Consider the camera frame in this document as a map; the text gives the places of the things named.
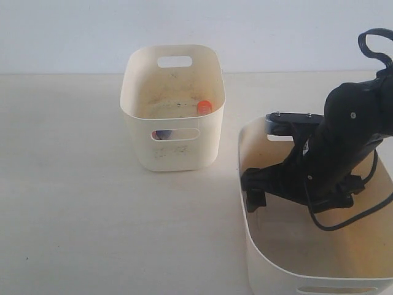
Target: white table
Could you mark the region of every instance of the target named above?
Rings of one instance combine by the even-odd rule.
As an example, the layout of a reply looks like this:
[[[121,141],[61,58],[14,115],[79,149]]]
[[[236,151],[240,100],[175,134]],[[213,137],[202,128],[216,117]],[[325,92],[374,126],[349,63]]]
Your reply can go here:
[[[252,294],[241,127],[276,110],[323,113],[340,83],[373,78],[226,74],[216,162],[153,173],[132,151],[121,75],[0,76],[0,294]],[[391,147],[379,154],[393,174]]]

